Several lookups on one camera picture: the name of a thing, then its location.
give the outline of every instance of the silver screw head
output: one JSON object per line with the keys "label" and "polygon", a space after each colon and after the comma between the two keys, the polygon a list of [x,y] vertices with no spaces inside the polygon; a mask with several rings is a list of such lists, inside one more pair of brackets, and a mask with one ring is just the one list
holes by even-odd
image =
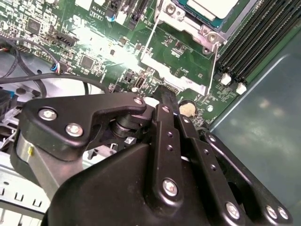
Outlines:
{"label": "silver screw head", "polygon": [[228,211],[228,213],[230,214],[231,217],[233,217],[236,220],[239,219],[239,217],[240,217],[239,211],[233,203],[227,202],[226,203],[226,209],[227,209],[227,211]]}
{"label": "silver screw head", "polygon": [[134,98],[134,101],[135,101],[137,104],[139,104],[139,105],[142,105],[142,104],[143,104],[142,100],[141,100],[140,98],[138,98],[138,97],[135,97],[135,98]]}
{"label": "silver screw head", "polygon": [[284,219],[288,219],[288,215],[285,212],[285,210],[283,208],[281,208],[280,206],[278,207],[278,212],[280,213],[280,215],[284,218]]}
{"label": "silver screw head", "polygon": [[187,117],[183,117],[184,122],[189,123],[189,119]]}
{"label": "silver screw head", "polygon": [[172,15],[172,14],[174,14],[174,12],[175,12],[175,6],[173,4],[169,4],[166,7],[166,13],[169,15]]}
{"label": "silver screw head", "polygon": [[266,206],[267,212],[273,219],[277,219],[277,213],[270,206]]}
{"label": "silver screw head", "polygon": [[169,111],[169,108],[166,107],[166,106],[163,106],[162,109],[163,109],[165,112],[167,112],[167,113],[170,112],[170,111]]}
{"label": "silver screw head", "polygon": [[39,111],[39,117],[46,121],[52,121],[57,118],[57,114],[54,110],[45,108]]}
{"label": "silver screw head", "polygon": [[212,136],[212,135],[209,135],[209,139],[212,141],[212,142],[215,142],[216,139]]}
{"label": "silver screw head", "polygon": [[80,137],[81,135],[83,135],[84,130],[79,124],[70,123],[66,127],[66,132],[72,137]]}
{"label": "silver screw head", "polygon": [[175,183],[169,179],[163,181],[163,189],[169,196],[176,196],[178,194],[178,188]]}
{"label": "silver screw head", "polygon": [[216,35],[215,35],[215,34],[210,34],[210,35],[208,35],[208,41],[209,41],[209,42],[214,42],[215,39],[216,39]]}

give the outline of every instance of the motherboard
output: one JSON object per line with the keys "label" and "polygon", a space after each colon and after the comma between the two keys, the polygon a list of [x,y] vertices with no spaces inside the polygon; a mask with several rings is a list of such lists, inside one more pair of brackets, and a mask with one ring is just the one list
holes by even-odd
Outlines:
{"label": "motherboard", "polygon": [[[176,93],[209,125],[300,30],[300,0],[2,0],[0,35],[110,92]],[[19,50],[45,61],[38,47]]]}

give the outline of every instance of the green circuit board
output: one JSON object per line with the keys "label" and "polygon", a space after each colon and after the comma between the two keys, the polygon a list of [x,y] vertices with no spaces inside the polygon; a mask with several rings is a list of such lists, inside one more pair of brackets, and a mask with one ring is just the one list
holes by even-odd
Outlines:
{"label": "green circuit board", "polygon": [[[100,81],[110,90],[118,85],[121,87],[120,91],[131,91],[137,79],[144,77],[145,82],[137,92],[141,96],[150,96],[156,87],[164,82],[159,78],[157,71],[142,64],[139,57],[154,26],[156,0],[150,0],[147,10],[133,31],[106,18],[108,2],[100,6],[97,0],[86,0],[87,7],[83,7],[82,2],[60,0],[56,5],[51,5],[44,0],[2,0],[0,32],[39,43],[66,64],[69,73]],[[233,23],[248,2],[249,0],[239,1],[222,30],[226,30]],[[253,10],[250,10],[236,32],[239,32],[239,28],[243,27],[252,13]],[[77,39],[76,44],[66,47],[54,43],[48,36],[49,30],[53,28],[74,35]],[[263,68],[297,31],[298,28],[294,28],[259,68]],[[48,56],[35,46],[22,43],[22,48],[25,52],[51,62]],[[169,67],[174,76],[185,76],[197,84],[208,86],[214,56],[204,56],[202,46],[189,34],[179,32],[165,23],[159,24],[150,41],[149,54]],[[134,74],[131,81],[125,81],[129,69]],[[248,82],[259,72],[260,70],[254,72],[248,78]],[[231,88],[215,80],[207,96],[190,89],[183,92],[173,90],[179,102],[191,99],[196,103],[198,113],[193,118],[195,126],[200,126],[203,122],[212,123],[238,96]]]}

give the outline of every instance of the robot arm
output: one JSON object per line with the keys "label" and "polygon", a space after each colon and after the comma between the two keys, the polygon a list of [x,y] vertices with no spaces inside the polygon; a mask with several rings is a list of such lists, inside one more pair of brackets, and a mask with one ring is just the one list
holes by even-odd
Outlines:
{"label": "robot arm", "polygon": [[[213,134],[133,93],[29,101],[11,161],[51,200],[48,226],[291,225],[292,216]],[[127,137],[137,143],[124,148]],[[83,170],[86,150],[119,151]]]}

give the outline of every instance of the cable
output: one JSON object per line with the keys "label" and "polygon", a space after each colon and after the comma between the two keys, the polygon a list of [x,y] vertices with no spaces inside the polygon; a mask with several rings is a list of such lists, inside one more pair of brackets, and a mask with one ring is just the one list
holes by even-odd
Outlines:
{"label": "cable", "polygon": [[33,46],[36,46],[38,47],[39,49],[43,50],[52,60],[53,62],[55,63],[55,65],[53,67],[50,68],[51,71],[55,72],[55,73],[60,73],[60,63],[59,61],[47,50],[45,49],[43,46],[41,46],[40,44],[34,42],[34,41],[31,41],[31,40],[28,40],[28,39],[24,39],[24,38],[13,38],[13,37],[8,37],[6,38],[10,41],[24,41],[24,42],[28,42],[30,44],[32,44]]}
{"label": "cable", "polygon": [[28,43],[30,43],[30,44],[32,44],[32,45],[34,45],[34,46],[40,48],[40,49],[43,50],[45,53],[47,53],[47,54],[50,56],[50,58],[51,58],[56,64],[59,63],[58,60],[57,60],[57,59],[56,59],[56,58],[55,58],[55,57],[54,57],[47,49],[45,49],[44,47],[42,47],[40,44],[35,43],[34,41],[31,41],[31,40],[28,40],[28,39],[24,39],[24,38],[11,38],[11,37],[8,37],[8,39],[11,40],[11,41],[25,41],[25,42],[28,42]]}
{"label": "cable", "polygon": [[84,89],[85,89],[85,95],[89,95],[89,86],[86,82],[83,82],[84,84]]}
{"label": "cable", "polygon": [[109,93],[108,88],[92,79],[79,77],[76,75],[70,75],[70,74],[62,74],[57,75],[55,73],[46,73],[46,74],[38,74],[31,77],[18,77],[18,78],[0,78],[0,84],[9,84],[9,83],[16,83],[16,82],[24,82],[24,81],[34,81],[34,80],[40,80],[40,79],[73,79],[73,80],[79,80],[82,82],[89,83],[101,90],[103,90],[105,93]]}
{"label": "cable", "polygon": [[[20,52],[18,51],[17,49],[17,46],[14,42],[12,42],[11,40],[15,39],[15,38],[11,38],[11,39],[8,39],[6,37],[3,37],[3,36],[0,36],[0,39],[1,40],[4,40],[7,44],[9,44],[10,46],[12,46],[12,48],[15,50],[15,53],[14,53],[14,56],[15,56],[15,60],[11,66],[11,68],[9,69],[9,71],[3,76],[3,78],[6,78],[8,76],[11,75],[11,73],[15,70],[16,66],[19,64],[20,67],[22,68],[22,70],[28,75],[28,76],[35,76],[36,74],[34,72],[32,72],[27,66],[26,64],[24,63],[21,55],[20,55]],[[39,80],[39,81],[34,81],[34,83],[39,87],[40,89],[40,92],[41,92],[41,97],[42,98],[46,98],[47,96],[47,90],[46,90],[46,87],[45,87],[45,84]]]}
{"label": "cable", "polygon": [[[30,70],[26,64],[24,63],[21,55],[19,55],[17,57],[17,60],[18,60],[18,63],[20,65],[20,67],[22,68],[22,70],[29,76],[29,77],[32,77],[32,76],[37,76],[32,70]],[[34,81],[34,83],[39,87],[39,90],[41,92],[41,97],[42,98],[46,98],[47,97],[47,89],[46,89],[46,86],[45,84],[41,81],[41,80],[36,80]]]}
{"label": "cable", "polygon": [[12,72],[14,72],[14,70],[16,69],[16,67],[18,65],[18,59],[17,59],[16,56],[20,55],[19,50],[17,49],[17,46],[14,43],[12,43],[12,42],[8,43],[6,40],[5,40],[5,42],[7,44],[11,45],[12,48],[11,49],[9,49],[9,48],[1,48],[0,51],[13,50],[14,51],[13,55],[15,57],[15,60],[12,63],[12,65],[11,65],[10,69],[8,70],[8,72],[5,75],[1,76],[2,78],[6,78],[6,77],[10,76],[12,74]]}

